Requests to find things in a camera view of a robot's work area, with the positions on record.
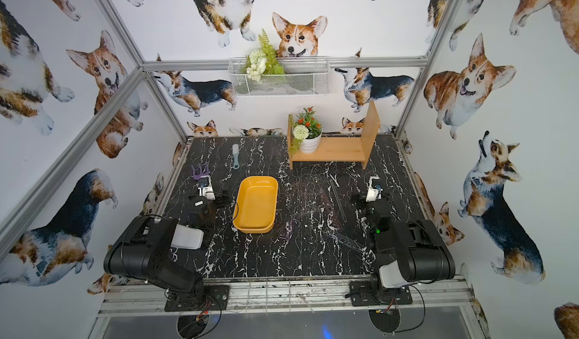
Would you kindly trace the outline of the grey clear stencil ruler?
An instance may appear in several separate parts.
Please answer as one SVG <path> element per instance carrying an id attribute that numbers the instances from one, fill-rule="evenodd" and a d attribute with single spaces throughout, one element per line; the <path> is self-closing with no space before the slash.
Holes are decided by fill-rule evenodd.
<path id="1" fill-rule="evenodd" d="M 341 246 L 345 246 L 351 250 L 354 250 L 358 253 L 363 254 L 365 252 L 366 247 L 364 245 L 359 244 L 358 242 L 332 230 L 325 230 L 323 232 L 325 236 L 332 239 L 334 242 L 337 242 Z"/>

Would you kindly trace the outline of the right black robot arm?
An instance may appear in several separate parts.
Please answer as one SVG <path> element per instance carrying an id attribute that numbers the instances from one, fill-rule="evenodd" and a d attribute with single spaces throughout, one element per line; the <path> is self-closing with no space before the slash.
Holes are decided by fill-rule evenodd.
<path id="1" fill-rule="evenodd" d="M 367 243 L 375 256 L 369 288 L 355 295 L 377 304 L 410 304 L 409 286 L 455 277 L 454 259 L 431 221 L 395 218 L 394 203 L 385 198 L 367 201 L 355 194 L 351 203 L 368 221 Z"/>

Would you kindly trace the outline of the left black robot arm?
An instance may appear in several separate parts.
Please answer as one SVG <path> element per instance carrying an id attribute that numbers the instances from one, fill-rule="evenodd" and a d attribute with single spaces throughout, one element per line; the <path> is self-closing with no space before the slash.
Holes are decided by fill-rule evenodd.
<path id="1" fill-rule="evenodd" d="M 198 250 L 203 241 L 203 230 L 180 224 L 177 218 L 140 215 L 107 252 L 103 268 L 110 275 L 152 283 L 175 301 L 197 304 L 205 299 L 203 279 L 174 262 L 170 250 Z"/>

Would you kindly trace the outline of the yellow plastic storage box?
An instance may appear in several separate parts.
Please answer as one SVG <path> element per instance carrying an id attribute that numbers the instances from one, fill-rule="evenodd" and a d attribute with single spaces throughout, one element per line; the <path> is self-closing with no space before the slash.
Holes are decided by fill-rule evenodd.
<path id="1" fill-rule="evenodd" d="M 274 226 L 278 188 L 271 176 L 245 178 L 238 191 L 234 227 L 248 234 L 268 233 Z"/>

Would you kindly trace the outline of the purple pink garden fork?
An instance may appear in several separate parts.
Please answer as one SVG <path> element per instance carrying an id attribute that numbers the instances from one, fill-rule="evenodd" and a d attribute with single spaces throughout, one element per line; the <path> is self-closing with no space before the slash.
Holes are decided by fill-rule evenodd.
<path id="1" fill-rule="evenodd" d="M 210 177 L 209 163 L 199 163 L 197 166 L 191 166 L 191 177 L 198 182 L 201 179 Z"/>

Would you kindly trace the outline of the wooden shelf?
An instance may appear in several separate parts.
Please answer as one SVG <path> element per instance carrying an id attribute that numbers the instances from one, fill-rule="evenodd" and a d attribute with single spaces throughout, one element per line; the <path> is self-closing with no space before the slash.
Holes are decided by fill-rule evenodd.
<path id="1" fill-rule="evenodd" d="M 370 102 L 366 113 L 365 127 L 360 137 L 355 136 L 321 136 L 320 144 L 313 153 L 307 154 L 300 150 L 292 151 L 293 143 L 293 116 L 288 115 L 287 147 L 289 169 L 293 169 L 294 162 L 360 162 L 365 169 L 375 139 L 381 125 L 375 102 Z"/>

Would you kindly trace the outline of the teal cleaning brush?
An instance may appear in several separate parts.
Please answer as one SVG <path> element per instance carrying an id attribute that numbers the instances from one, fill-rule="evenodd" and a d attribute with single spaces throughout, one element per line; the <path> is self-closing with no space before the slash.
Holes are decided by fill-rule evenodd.
<path id="1" fill-rule="evenodd" d="M 233 156 L 232 168 L 235 170 L 239 170 L 239 168 L 240 168 L 239 153 L 240 153 L 239 144 L 233 144 L 232 145 L 232 156 Z"/>

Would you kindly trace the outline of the white potted plant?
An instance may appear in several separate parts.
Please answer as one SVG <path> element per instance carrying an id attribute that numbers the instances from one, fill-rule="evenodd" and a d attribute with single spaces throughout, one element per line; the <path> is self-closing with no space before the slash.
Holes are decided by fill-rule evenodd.
<path id="1" fill-rule="evenodd" d="M 313 107 L 303 108 L 299 114 L 290 117 L 288 136 L 291 138 L 290 152 L 313 154 L 321 143 L 323 127 L 315 117 Z"/>

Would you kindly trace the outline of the green fern white flowers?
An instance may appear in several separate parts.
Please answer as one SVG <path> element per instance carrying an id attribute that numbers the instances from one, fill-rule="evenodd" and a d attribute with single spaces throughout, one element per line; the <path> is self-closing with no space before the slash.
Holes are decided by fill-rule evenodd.
<path id="1" fill-rule="evenodd" d="M 285 75 L 282 64 L 277 60 L 276 49 L 271 45 L 264 29 L 258 36 L 259 48 L 246 56 L 245 66 L 241 72 L 250 80 L 260 82 L 266 76 Z"/>

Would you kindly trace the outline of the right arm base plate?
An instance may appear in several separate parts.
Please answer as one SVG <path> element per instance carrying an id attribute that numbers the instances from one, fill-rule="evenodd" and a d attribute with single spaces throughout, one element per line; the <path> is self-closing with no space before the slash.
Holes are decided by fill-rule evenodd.
<path id="1" fill-rule="evenodd" d="M 388 306 L 389 304 L 410 305 L 413 298 L 408 287 L 385 289 L 370 281 L 351 281 L 345 299 L 354 307 Z"/>

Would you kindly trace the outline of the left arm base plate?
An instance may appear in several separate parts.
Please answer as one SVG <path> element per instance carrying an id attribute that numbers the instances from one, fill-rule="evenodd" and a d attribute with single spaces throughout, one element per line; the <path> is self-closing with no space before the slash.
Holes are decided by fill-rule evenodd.
<path id="1" fill-rule="evenodd" d="M 185 311 L 223 311 L 227 308 L 230 286 L 210 285 L 205 286 L 200 292 L 177 293 L 166 291 L 165 312 L 185 312 Z"/>

